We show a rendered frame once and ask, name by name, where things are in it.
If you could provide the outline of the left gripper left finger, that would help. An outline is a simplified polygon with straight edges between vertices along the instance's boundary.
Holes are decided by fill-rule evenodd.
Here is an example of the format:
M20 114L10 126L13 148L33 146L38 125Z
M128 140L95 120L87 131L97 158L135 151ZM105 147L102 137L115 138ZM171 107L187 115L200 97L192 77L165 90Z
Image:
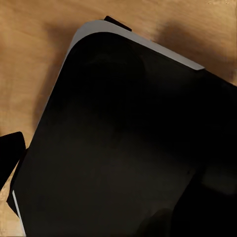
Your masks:
M0 137L0 191L25 150L25 139L20 131Z

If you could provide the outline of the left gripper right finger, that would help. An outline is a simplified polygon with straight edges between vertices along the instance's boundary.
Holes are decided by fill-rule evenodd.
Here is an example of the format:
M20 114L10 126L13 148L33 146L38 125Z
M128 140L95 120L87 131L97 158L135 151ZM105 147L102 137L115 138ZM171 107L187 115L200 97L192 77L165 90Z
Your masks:
M221 149L237 171L237 133L226 131Z

